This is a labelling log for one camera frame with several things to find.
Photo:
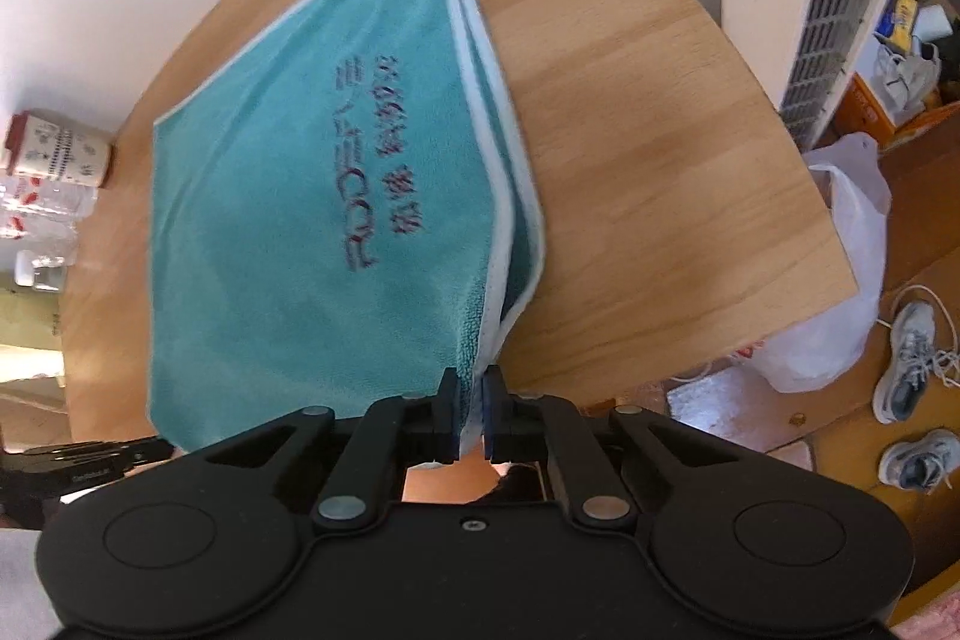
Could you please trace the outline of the teal microfiber towel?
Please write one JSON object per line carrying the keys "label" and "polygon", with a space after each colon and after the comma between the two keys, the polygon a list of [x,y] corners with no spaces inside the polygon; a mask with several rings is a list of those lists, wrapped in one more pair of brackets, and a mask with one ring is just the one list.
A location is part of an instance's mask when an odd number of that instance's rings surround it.
{"label": "teal microfiber towel", "polygon": [[195,452],[452,375],[475,447],[544,264],[477,0],[299,0],[153,127],[149,419]]}

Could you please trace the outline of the small clear jar white lid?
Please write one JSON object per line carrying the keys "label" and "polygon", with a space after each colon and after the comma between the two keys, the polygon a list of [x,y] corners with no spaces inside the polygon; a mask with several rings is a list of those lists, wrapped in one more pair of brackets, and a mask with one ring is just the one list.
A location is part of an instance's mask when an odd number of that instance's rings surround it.
{"label": "small clear jar white lid", "polygon": [[73,250],[46,253],[21,248],[14,257],[14,282],[32,291],[60,294],[65,289],[68,268],[73,262]]}

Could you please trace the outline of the clear water bottle red label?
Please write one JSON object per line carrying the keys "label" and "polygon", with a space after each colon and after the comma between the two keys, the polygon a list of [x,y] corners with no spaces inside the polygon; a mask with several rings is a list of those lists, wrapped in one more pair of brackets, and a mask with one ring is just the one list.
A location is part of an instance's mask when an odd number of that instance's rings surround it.
{"label": "clear water bottle red label", "polygon": [[70,242],[91,216],[96,188],[39,177],[2,175],[2,237],[9,241]]}

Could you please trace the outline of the white patterned tumbler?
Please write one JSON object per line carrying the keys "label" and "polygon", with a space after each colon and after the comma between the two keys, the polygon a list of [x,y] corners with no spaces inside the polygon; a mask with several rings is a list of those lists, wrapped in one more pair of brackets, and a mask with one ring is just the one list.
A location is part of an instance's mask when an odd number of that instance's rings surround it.
{"label": "white patterned tumbler", "polygon": [[18,112],[3,142],[2,167],[23,179],[101,188],[112,156],[114,148],[103,136]]}

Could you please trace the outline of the grey sneaker lower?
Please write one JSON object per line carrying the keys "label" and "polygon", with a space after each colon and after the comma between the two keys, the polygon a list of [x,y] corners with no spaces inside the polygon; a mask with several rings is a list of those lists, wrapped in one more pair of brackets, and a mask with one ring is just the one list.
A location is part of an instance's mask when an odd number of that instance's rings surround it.
{"label": "grey sneaker lower", "polygon": [[878,481],[900,491],[929,494],[949,486],[958,470],[958,437],[949,429],[935,429],[913,442],[890,445],[878,462]]}

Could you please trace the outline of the grey sneaker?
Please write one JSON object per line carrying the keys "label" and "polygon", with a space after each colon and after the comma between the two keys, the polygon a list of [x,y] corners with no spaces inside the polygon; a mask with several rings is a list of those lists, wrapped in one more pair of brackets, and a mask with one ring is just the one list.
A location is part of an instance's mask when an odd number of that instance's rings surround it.
{"label": "grey sneaker", "polygon": [[874,388],[872,411],[880,424],[910,419],[928,388],[935,347],[935,315],[929,302],[901,307],[890,328],[890,360]]}
{"label": "grey sneaker", "polygon": [[913,442],[890,445],[878,462],[878,481],[900,491],[929,494],[949,486],[958,470],[958,437],[949,429],[935,429]]}

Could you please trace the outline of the grey sneaker upper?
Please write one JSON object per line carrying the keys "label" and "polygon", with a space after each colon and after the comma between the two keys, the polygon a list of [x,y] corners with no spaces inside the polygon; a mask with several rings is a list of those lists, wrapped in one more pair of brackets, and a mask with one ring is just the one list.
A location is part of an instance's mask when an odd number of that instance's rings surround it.
{"label": "grey sneaker upper", "polygon": [[928,388],[935,347],[935,315],[929,302],[901,307],[890,328],[890,360],[874,388],[872,411],[880,424],[910,419]]}

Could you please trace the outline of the white plastic bag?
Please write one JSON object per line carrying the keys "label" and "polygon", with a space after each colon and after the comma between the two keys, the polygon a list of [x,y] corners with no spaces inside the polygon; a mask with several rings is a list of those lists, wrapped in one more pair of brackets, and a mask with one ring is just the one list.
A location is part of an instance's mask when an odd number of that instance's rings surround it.
{"label": "white plastic bag", "polygon": [[887,266],[892,190],[874,138],[846,135],[804,161],[832,232],[830,264],[800,282],[804,291],[823,292],[827,307],[757,342],[742,359],[781,395],[818,392],[853,369],[878,317]]}

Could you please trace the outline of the orange cardboard box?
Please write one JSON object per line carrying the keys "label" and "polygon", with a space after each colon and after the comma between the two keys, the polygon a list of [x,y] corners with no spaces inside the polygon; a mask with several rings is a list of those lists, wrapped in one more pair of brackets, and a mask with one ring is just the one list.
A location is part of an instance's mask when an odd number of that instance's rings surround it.
{"label": "orange cardboard box", "polygon": [[932,106],[921,103],[918,112],[889,109],[880,94],[855,73],[835,110],[832,127],[838,135],[866,133],[885,152],[926,135],[957,115],[957,101]]}

